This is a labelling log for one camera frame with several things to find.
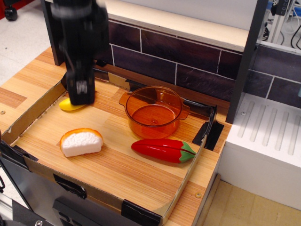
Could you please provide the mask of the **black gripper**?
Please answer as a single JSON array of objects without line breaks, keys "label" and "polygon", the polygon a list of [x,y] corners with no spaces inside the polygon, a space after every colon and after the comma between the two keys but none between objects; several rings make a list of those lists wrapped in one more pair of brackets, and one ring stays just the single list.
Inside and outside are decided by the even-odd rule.
[{"label": "black gripper", "polygon": [[104,4],[58,4],[62,23],[61,49],[66,61],[66,84],[72,105],[95,101],[94,57],[109,46],[109,18]]}]

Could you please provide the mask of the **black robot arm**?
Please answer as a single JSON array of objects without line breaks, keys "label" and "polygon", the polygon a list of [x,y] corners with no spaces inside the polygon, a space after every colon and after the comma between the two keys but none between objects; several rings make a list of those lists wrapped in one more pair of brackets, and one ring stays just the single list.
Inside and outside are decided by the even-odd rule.
[{"label": "black robot arm", "polygon": [[61,21],[67,72],[67,91],[72,105],[95,101],[94,57],[109,47],[109,19],[106,6],[95,0],[55,0],[54,18]]}]

